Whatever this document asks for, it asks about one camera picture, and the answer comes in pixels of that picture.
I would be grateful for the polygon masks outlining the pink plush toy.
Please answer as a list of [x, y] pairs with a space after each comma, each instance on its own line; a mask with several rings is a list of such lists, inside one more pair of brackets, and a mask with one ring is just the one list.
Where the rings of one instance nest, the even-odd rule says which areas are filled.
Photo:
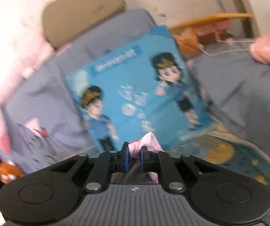
[[6, 154], [11, 140], [2, 107], [53, 53], [39, 18], [42, 5], [43, 0], [0, 0], [0, 150]]

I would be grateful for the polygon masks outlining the pink small fan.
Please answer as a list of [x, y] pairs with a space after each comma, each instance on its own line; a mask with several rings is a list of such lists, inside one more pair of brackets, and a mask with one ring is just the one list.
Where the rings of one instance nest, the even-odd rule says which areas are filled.
[[200, 44], [210, 44], [220, 41], [225, 41], [233, 37], [228, 31], [232, 28], [230, 20], [207, 24], [194, 29]]

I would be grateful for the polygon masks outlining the yellow wooden stick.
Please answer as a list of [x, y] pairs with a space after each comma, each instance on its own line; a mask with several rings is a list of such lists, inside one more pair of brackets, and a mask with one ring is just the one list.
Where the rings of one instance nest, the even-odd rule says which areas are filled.
[[180, 30], [187, 27], [201, 27], [207, 24], [215, 24], [219, 21], [224, 20], [233, 20], [233, 19], [242, 19], [242, 18], [251, 18], [252, 15], [249, 13], [217, 13], [200, 18], [192, 19], [176, 26], [170, 27], [170, 30]]

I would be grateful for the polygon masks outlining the blue cartoon police pillow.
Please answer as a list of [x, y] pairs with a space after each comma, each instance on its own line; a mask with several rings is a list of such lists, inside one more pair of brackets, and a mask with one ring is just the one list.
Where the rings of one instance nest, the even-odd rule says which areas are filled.
[[66, 81], [93, 143], [103, 151], [119, 150], [148, 132], [165, 149], [179, 133], [213, 124], [165, 26], [81, 67]]

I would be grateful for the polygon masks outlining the red panda plush toy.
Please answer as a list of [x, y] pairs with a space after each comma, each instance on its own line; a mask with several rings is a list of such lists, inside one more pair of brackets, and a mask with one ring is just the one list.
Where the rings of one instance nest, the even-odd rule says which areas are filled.
[[23, 172], [13, 162], [0, 162], [0, 180], [4, 184], [10, 183], [11, 181], [23, 176]]

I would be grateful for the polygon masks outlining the grey-blue duvet with lettering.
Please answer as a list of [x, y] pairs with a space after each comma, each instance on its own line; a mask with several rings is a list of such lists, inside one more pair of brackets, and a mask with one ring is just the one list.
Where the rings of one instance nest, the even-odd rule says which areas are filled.
[[32, 173], [78, 153], [97, 156], [154, 133], [163, 149], [213, 123], [165, 26], [144, 10], [103, 25], [54, 54], [5, 102], [10, 152]]

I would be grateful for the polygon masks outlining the beige headrest cushion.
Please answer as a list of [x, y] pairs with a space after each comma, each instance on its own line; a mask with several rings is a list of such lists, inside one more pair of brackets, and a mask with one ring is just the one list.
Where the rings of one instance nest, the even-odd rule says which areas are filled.
[[44, 36], [58, 49], [124, 10], [124, 0], [55, 0], [42, 14]]

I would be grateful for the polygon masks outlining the blue floral quilt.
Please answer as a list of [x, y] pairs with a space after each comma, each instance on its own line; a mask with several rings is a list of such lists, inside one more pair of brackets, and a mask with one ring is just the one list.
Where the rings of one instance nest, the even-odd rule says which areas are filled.
[[[173, 157], [189, 153], [220, 167], [243, 174], [270, 189], [270, 157], [254, 144], [237, 138], [217, 121], [202, 131], [179, 133], [165, 151]], [[265, 220], [270, 225], [270, 212]]]

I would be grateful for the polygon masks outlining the grey sweatshirt with print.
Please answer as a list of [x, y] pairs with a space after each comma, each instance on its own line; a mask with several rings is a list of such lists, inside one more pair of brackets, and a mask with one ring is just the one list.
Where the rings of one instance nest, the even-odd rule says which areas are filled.
[[145, 171], [151, 155], [149, 152], [163, 152], [154, 133], [148, 132], [141, 139], [132, 141], [128, 145], [129, 153], [134, 162], [124, 179], [125, 183], [151, 184], [158, 183], [158, 176], [154, 172]]

